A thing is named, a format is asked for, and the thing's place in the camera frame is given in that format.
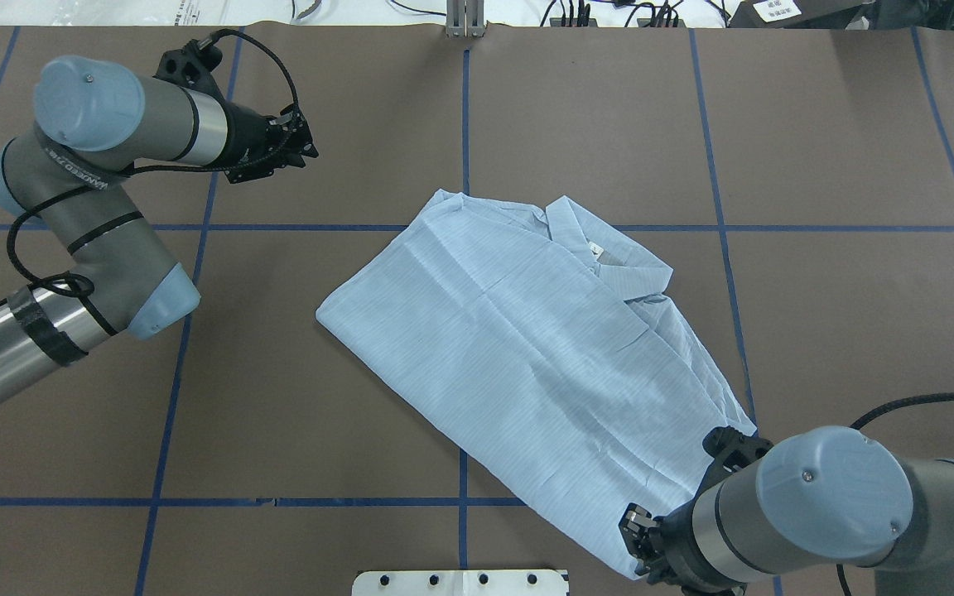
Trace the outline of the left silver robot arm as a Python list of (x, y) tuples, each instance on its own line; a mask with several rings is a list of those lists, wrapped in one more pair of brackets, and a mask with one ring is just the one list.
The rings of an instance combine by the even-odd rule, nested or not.
[(124, 189), (154, 172), (261, 180), (316, 158), (294, 79), (261, 114), (224, 97), (215, 48), (163, 54), (153, 76), (64, 55), (36, 84), (35, 122), (0, 150), (5, 252), (24, 283), (0, 300), (0, 405), (118, 333), (149, 339), (200, 291)]

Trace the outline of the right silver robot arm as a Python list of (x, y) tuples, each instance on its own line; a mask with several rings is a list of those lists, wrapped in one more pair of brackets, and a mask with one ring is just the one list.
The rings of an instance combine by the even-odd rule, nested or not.
[(815, 566), (874, 571), (879, 595), (954, 595), (954, 459), (898, 457), (824, 426), (778, 445), (709, 431), (694, 498), (619, 521), (636, 573), (686, 595), (742, 595)]

